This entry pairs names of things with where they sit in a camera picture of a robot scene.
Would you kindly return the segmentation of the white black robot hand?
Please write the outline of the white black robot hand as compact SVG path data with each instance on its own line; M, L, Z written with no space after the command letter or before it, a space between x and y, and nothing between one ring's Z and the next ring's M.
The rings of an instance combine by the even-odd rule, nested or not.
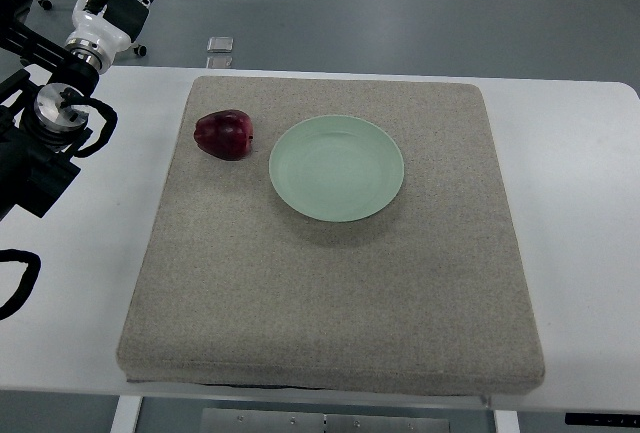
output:
M72 14L74 31L65 48L100 74L127 50L145 56L147 48L138 37L154 1L78 0Z

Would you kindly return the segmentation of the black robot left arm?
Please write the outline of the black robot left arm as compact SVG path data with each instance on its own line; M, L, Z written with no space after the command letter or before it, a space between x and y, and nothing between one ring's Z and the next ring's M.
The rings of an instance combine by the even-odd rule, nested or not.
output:
M110 140L117 114L93 98L103 65L96 46L67 50L28 28L33 0L1 0L1 47L50 72L44 85L19 69L1 83L1 213L19 206L43 217Z

